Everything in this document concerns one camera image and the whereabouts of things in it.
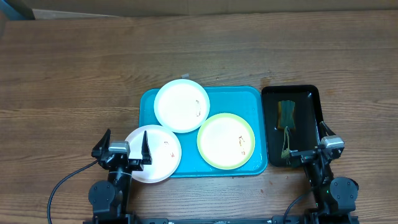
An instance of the plate with green rim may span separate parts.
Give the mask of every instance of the plate with green rim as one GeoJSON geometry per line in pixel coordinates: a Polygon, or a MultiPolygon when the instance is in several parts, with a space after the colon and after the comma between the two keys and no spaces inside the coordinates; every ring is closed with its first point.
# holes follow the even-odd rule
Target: plate with green rim
{"type": "Polygon", "coordinates": [[[252,156],[254,132],[243,118],[220,113],[207,119],[199,129],[198,150],[209,165],[223,170],[236,169],[252,156]]]}

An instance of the plate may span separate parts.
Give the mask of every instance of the plate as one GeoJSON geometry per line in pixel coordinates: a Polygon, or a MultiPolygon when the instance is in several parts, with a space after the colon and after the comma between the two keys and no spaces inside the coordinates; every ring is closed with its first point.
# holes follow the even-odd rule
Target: plate
{"type": "Polygon", "coordinates": [[[245,164],[254,151],[254,133],[241,117],[220,113],[199,129],[197,144],[202,158],[215,168],[229,170],[245,164]]]}
{"type": "Polygon", "coordinates": [[[175,133],[188,133],[199,128],[210,111],[209,96],[202,86],[179,79],[164,85],[154,102],[158,122],[175,133]]]}
{"type": "Polygon", "coordinates": [[[144,165],[143,171],[132,171],[131,176],[143,183],[160,182],[170,177],[180,164],[180,141],[173,132],[159,125],[137,128],[126,138],[130,144],[130,159],[142,159],[144,131],[147,131],[152,165],[144,165]]]}

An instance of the teal object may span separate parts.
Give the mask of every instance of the teal object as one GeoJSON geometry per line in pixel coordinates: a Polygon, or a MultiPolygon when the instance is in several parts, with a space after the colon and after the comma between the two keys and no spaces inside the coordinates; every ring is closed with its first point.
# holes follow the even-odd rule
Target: teal object
{"type": "MultiPolygon", "coordinates": [[[[189,133],[175,133],[180,141],[182,157],[180,165],[171,177],[225,177],[258,175],[268,163],[266,129],[260,93],[251,86],[205,87],[210,99],[209,117],[219,113],[232,113],[247,121],[256,140],[251,158],[243,166],[221,170],[209,165],[200,155],[197,146],[199,128],[189,133]]],[[[159,89],[146,91],[140,103],[139,126],[160,123],[154,111],[155,96],[159,89]]]]}

